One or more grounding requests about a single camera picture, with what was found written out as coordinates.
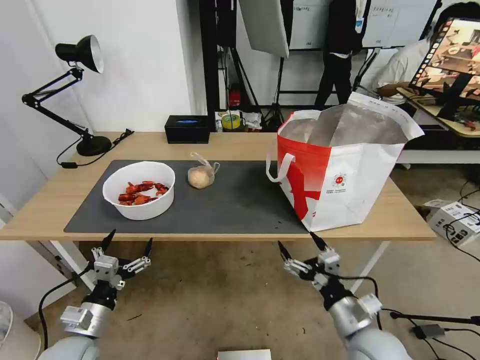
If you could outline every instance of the computer screen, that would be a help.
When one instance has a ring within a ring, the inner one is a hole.
[[[480,22],[451,18],[440,29],[410,85],[428,93],[444,93],[461,74],[469,79],[458,96],[480,101]]]

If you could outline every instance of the table leg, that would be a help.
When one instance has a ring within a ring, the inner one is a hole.
[[[384,251],[387,249],[389,246],[390,241],[382,241],[378,247],[375,249],[373,254],[371,255],[370,259],[367,261],[367,263],[360,268],[359,277],[365,277],[367,276],[370,271],[373,269],[377,261],[380,259]],[[359,289],[360,284],[362,283],[363,279],[356,280],[352,287],[350,288],[350,291],[355,294],[355,292]]]
[[[81,273],[88,264],[87,259],[82,255],[79,248],[73,243],[73,241],[54,241],[51,240],[50,243],[55,247],[55,249],[60,253],[60,256],[65,259],[65,261],[71,266],[71,268],[77,273]],[[94,285],[94,274],[89,271],[81,277],[85,285],[93,290]]]

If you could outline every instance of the yellow tape roll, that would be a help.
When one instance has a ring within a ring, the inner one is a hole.
[[[236,114],[225,114],[221,117],[221,126],[227,130],[235,130],[242,125],[242,118]]]

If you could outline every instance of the gray desk mat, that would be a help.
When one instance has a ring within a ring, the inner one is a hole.
[[[202,190],[187,181],[196,161],[162,161],[175,171],[175,197],[170,208],[148,220],[123,217],[104,200],[102,186],[116,170],[135,163],[114,160],[65,227],[66,233],[150,234],[304,234],[280,186],[265,175],[264,161],[219,161],[215,182]]]

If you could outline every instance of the floor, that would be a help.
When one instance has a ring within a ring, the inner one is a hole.
[[[435,198],[456,200],[464,183],[461,171],[447,166],[413,165],[410,170],[395,169],[392,178],[414,205]],[[473,189],[468,185],[465,192]],[[480,207],[480,196],[466,202]],[[83,243],[82,249],[95,245]],[[343,275],[349,275],[372,244],[330,245],[342,256]],[[287,246],[297,259],[317,253],[310,241]],[[480,256],[480,241],[465,249]],[[142,244],[118,242],[108,251],[129,258],[141,252]],[[264,348],[271,349],[275,360],[347,358],[322,298],[309,283],[283,270],[275,243],[155,242],[151,259],[152,266],[130,279],[118,296],[110,327],[98,342],[102,359],[214,360],[219,350]],[[439,238],[390,245],[371,275],[385,307],[470,317],[480,315],[479,270],[479,263]],[[363,283],[357,294],[371,291],[370,284]],[[50,345],[65,336],[59,324],[65,306],[79,306],[85,294],[81,285],[45,309]],[[41,331],[36,317],[28,323]],[[392,320],[383,312],[382,323],[413,359],[435,359],[423,341],[408,333],[406,320]],[[444,340],[480,358],[475,334],[452,332]],[[433,346],[441,358],[467,358],[441,344]]]

